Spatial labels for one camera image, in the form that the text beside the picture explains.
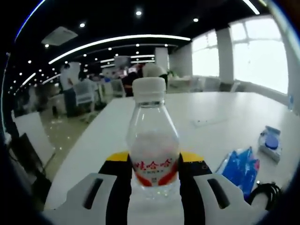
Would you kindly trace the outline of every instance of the table surface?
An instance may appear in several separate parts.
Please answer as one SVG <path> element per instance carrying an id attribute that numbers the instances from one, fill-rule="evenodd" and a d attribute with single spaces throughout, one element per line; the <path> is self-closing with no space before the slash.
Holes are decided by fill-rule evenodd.
<path id="1" fill-rule="evenodd" d="M 300 118 L 283 104 L 245 92 L 167 94 L 165 103 L 180 135 L 180 149 L 203 156 L 213 172 L 227 153 L 252 146 L 261 161 L 258 180 L 281 186 L 294 174 L 300 159 Z M 108 156 L 127 149 L 125 136 L 134 106 L 132 98 L 114 99 L 87 127 L 58 170 L 46 209 L 57 208 L 71 187 L 97 173 Z M 257 152 L 266 125 L 281 130 L 278 164 Z"/>

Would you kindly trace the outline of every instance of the blue plastic bag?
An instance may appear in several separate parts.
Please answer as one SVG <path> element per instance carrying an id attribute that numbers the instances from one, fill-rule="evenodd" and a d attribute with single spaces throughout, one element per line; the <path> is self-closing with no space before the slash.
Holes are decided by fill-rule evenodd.
<path id="1" fill-rule="evenodd" d="M 253 188 L 259 165 L 259 159 L 254 157 L 252 148 L 249 147 L 246 150 L 234 150 L 229 153 L 216 173 L 222 174 L 238 186 L 244 194 L 244 199 L 247 199 Z"/>

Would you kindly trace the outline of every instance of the white bottle cap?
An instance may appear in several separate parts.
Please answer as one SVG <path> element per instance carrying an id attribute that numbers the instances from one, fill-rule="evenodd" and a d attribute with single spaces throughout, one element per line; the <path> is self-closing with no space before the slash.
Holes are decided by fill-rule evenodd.
<path id="1" fill-rule="evenodd" d="M 161 77 L 145 77 L 133 81 L 136 102 L 161 101 L 165 97 L 165 80 Z"/>

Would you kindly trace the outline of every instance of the black ceiling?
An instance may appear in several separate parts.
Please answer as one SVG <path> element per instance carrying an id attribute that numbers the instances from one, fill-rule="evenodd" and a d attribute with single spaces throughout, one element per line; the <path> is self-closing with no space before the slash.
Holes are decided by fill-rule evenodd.
<path id="1" fill-rule="evenodd" d="M 23 21 L 32 12 L 39 1 L 20 3 L 19 12 L 12 19 L 15 34 L 18 33 Z M 262 13 L 267 13 L 258 0 L 251 2 Z M 142 11 L 137 18 L 136 10 Z M 185 1 L 74 1 L 45 0 L 38 10 L 27 21 L 11 50 L 6 82 L 19 87 L 32 73 L 37 72 L 37 80 L 44 73 L 53 76 L 52 68 L 59 68 L 64 61 L 79 61 L 82 64 L 95 63 L 95 58 L 105 60 L 119 55 L 153 54 L 155 45 L 169 44 L 169 52 L 176 46 L 187 44 L 187 41 L 164 38 L 137 38 L 120 40 L 95 45 L 74 52 L 61 60 L 49 65 L 48 62 L 57 56 L 76 47 L 124 35 L 166 34 L 194 38 L 211 29 L 221 29 L 229 22 L 253 16 L 252 10 L 242 0 L 185 0 Z M 41 41 L 59 26 L 75 32 L 78 36 L 60 46 L 45 49 Z"/>

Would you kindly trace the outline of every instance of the bright window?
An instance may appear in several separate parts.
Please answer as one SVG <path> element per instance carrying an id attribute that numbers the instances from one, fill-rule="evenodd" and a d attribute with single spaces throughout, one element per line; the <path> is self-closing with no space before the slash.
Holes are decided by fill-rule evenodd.
<path id="1" fill-rule="evenodd" d="M 218 41 L 215 31 L 193 40 L 192 63 L 193 75 L 219 76 Z"/>
<path id="2" fill-rule="evenodd" d="M 231 25 L 234 78 L 284 94 L 288 89 L 285 47 L 271 17 Z"/>

